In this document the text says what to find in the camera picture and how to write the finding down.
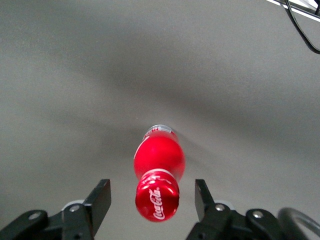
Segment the coca-cola logo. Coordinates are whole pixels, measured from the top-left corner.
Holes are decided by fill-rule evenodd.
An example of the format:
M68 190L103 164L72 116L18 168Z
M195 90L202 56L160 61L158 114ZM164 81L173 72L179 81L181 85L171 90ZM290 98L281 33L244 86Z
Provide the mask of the coca-cola logo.
M153 203L153 206L154 206L153 216L158 220L165 219L164 207L163 207L163 203L161 200L160 188L157 187L153 191L151 189L149 189L149 193L150 193L150 201L151 201L151 203Z

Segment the gray surface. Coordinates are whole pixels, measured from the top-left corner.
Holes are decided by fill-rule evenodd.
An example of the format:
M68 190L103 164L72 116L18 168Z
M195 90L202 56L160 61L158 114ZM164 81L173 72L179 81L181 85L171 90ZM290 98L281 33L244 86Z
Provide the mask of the gray surface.
M320 46L319 23L297 17ZM1 1L0 228L111 179L102 239L185 239L194 180L244 214L320 222L319 55L265 0ZM176 216L135 209L132 158L154 124L186 154Z

